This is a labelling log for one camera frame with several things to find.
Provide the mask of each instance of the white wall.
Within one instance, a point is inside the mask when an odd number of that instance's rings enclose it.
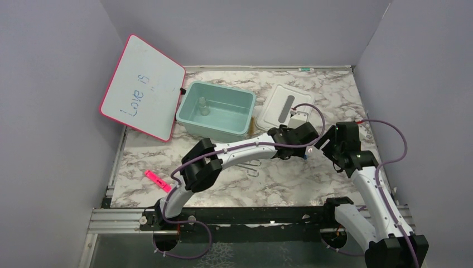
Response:
[[[0,266],[76,267],[120,127],[122,43],[98,0],[0,3]]]
[[[101,0],[184,65],[354,65],[390,0]]]
[[[409,143],[386,171],[429,241],[429,267],[473,264],[472,11],[471,0],[395,0],[355,69],[369,117]],[[373,128],[382,158],[399,156],[395,132]]]

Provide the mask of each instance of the teal plastic bin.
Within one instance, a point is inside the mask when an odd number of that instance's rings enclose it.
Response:
[[[207,99],[210,113],[203,116],[199,98]],[[248,90],[206,82],[193,82],[177,111],[176,119],[192,135],[221,142],[245,139],[256,95]]]

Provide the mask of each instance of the marble surface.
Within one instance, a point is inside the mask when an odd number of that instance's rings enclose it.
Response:
[[[365,118],[366,114],[349,70],[324,71],[195,71],[186,75],[184,88],[199,80],[252,90],[256,106],[262,106],[275,83],[287,84],[316,93],[315,105],[322,110],[328,129],[339,121]],[[316,112],[309,121],[321,131]],[[263,133],[256,131],[255,136]],[[360,126],[362,149],[372,150],[378,157],[368,124]],[[131,129],[117,171],[111,207],[147,207],[165,196],[165,192],[143,173],[150,169],[168,183],[169,174],[180,165],[182,157],[198,142],[177,123],[170,142],[161,142]],[[262,160],[259,176],[248,176],[240,167],[224,170],[214,186],[195,194],[187,207],[267,207],[321,205],[327,197],[350,197],[355,204],[364,204],[360,193],[345,173],[334,171],[332,162],[322,152],[313,150],[307,160]]]

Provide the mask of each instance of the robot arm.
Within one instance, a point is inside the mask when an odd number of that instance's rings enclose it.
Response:
[[[175,185],[176,189],[169,193],[172,194],[160,199],[155,205],[159,225],[166,225],[162,218],[165,200],[168,199],[166,218],[174,220],[173,218],[180,215],[183,206],[194,193],[210,188],[220,172],[230,166],[259,159],[304,157],[305,147],[292,149],[277,145],[258,145],[260,142],[305,145],[318,137],[310,123],[298,123],[293,127],[295,128],[286,126],[272,128],[259,137],[235,143],[213,144],[209,138],[201,140],[182,159],[183,164],[211,152],[222,151],[222,153],[194,161],[180,171],[181,185]],[[255,143],[255,146],[226,150],[248,143]],[[407,249],[403,233],[398,228],[399,225],[402,225],[408,234],[415,247],[418,262],[422,264],[428,249],[427,240],[424,236],[414,234],[399,213],[392,198],[388,198],[387,202],[383,200],[379,187],[382,188],[385,196],[389,197],[390,195],[384,186],[382,177],[380,178],[380,186],[374,180],[378,163],[371,151],[361,151],[358,125],[355,122],[337,123],[320,138],[315,147],[321,149],[324,155],[340,168],[337,172],[345,171],[347,176],[352,179],[373,218],[374,225],[371,225],[348,198],[344,199],[348,202],[335,202],[335,204],[328,206],[330,207],[329,214],[336,222],[345,226],[365,251],[367,267],[409,267],[411,265],[413,259]],[[397,223],[390,215],[390,209],[393,210]]]
[[[285,148],[271,145],[258,145],[243,147],[240,149],[227,151],[227,148],[238,145],[261,142],[270,142],[284,145],[303,145],[318,137],[318,133],[310,123],[303,123],[297,128],[288,128],[281,125],[279,128],[272,128],[267,133],[250,140],[233,143],[212,143],[209,138],[199,141],[189,153],[183,157],[182,163],[186,163],[196,157],[210,152],[221,151],[222,153],[206,157],[196,161],[181,170],[181,185],[175,185],[170,191],[170,196],[160,199],[155,205],[160,226],[166,225],[162,218],[164,204],[168,198],[165,216],[172,219],[181,214],[182,208],[194,193],[204,191],[214,185],[220,172],[231,166],[260,159],[289,159],[291,156],[304,157],[306,148]]]
[[[367,267],[410,267],[413,263],[402,230],[415,248],[420,265],[425,258],[428,243],[425,236],[415,235],[401,216],[385,187],[385,179],[375,180],[378,162],[371,151],[362,151],[358,125],[339,122],[332,126],[315,144],[324,155],[351,178],[360,192],[373,219],[371,225],[350,202],[333,207],[335,220],[342,224],[365,251]]]

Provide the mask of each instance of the white plastic lid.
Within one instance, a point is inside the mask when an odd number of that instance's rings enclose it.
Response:
[[[168,141],[185,74],[180,64],[139,37],[130,35],[105,92],[100,112]]]
[[[290,85],[275,84],[263,104],[263,108],[256,119],[256,126],[269,130],[272,127],[286,125],[289,123],[289,110],[301,103],[312,104],[315,100],[315,93],[304,91]],[[297,111],[310,114],[312,108],[301,106]]]

